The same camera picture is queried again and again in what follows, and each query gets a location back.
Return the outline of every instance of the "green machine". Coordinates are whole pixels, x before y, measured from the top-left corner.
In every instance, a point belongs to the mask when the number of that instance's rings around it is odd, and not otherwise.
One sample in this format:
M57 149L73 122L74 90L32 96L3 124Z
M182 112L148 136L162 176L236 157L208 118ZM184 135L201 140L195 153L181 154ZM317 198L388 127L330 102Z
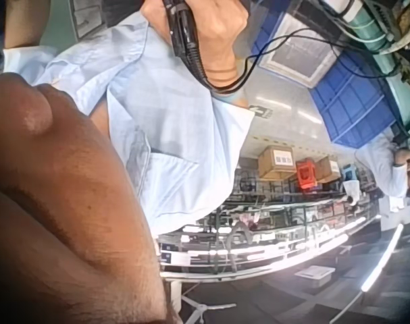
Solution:
M410 138L410 0L321 0L350 38L363 43L385 76L401 121L397 143Z

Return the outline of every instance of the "blue plastic bin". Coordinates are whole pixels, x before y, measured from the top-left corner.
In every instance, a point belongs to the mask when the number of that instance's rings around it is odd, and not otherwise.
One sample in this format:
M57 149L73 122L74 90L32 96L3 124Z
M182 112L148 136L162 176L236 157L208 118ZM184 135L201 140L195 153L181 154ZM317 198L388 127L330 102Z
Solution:
M359 54L343 53L340 58L358 74L375 74ZM399 117L398 107L385 80L355 76L339 61L310 93L331 141L355 149L391 126L395 116Z

